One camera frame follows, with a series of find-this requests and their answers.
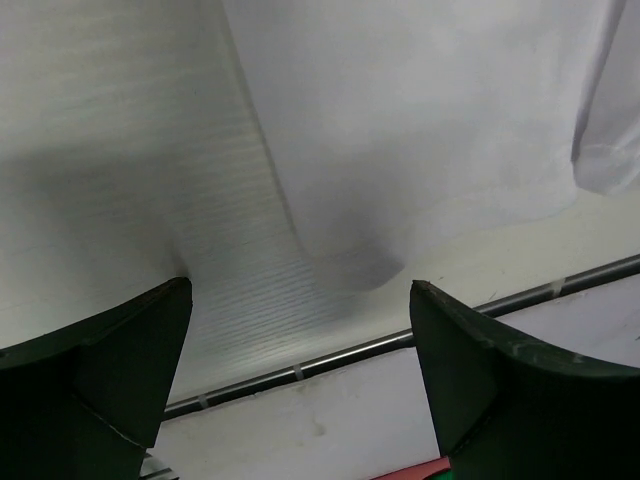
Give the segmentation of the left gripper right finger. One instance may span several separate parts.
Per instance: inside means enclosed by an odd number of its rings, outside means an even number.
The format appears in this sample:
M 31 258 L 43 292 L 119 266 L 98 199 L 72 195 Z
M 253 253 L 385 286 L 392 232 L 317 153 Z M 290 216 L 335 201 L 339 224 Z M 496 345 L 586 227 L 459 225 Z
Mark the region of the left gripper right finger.
M 410 320 L 456 479 L 635 479 L 639 372 L 554 346 L 426 281 Z

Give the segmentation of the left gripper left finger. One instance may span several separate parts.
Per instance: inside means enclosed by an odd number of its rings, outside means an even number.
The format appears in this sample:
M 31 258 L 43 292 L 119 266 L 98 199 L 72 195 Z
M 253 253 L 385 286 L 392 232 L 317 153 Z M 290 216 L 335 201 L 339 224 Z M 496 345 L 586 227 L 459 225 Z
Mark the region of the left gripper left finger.
M 155 445 L 193 307 L 173 278 L 1 351 L 4 479 L 136 479 Z

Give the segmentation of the white t-shirt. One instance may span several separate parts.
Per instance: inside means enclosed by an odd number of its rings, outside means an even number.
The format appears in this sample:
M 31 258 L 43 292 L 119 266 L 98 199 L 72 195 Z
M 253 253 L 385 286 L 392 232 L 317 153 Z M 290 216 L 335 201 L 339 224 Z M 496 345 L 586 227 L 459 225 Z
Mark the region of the white t-shirt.
M 380 287 L 455 236 L 639 180 L 635 1 L 228 1 L 320 279 Z

